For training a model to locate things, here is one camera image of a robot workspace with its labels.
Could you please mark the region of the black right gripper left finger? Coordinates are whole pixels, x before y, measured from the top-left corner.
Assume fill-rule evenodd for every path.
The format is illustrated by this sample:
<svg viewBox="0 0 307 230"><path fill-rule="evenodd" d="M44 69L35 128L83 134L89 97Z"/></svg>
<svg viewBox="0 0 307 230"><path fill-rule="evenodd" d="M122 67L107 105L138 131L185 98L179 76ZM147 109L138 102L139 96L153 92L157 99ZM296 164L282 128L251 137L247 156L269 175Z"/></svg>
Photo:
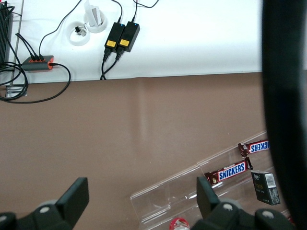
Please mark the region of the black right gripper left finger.
<svg viewBox="0 0 307 230"><path fill-rule="evenodd" d="M58 199L44 202L30 214L17 218L0 214L2 230L72 230L89 203L88 179L79 177Z"/></svg>

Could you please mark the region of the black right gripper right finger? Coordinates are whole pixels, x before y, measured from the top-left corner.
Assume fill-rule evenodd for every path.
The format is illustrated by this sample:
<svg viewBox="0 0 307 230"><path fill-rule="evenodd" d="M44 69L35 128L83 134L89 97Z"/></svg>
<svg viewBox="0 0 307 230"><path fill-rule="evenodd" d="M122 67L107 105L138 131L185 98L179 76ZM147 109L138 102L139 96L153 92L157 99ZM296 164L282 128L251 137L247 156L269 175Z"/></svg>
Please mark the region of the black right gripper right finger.
<svg viewBox="0 0 307 230"><path fill-rule="evenodd" d="M254 215L229 201L220 201L204 177L197 178L197 204L202 219L193 230L294 230L295 225L273 209L258 209Z"/></svg>

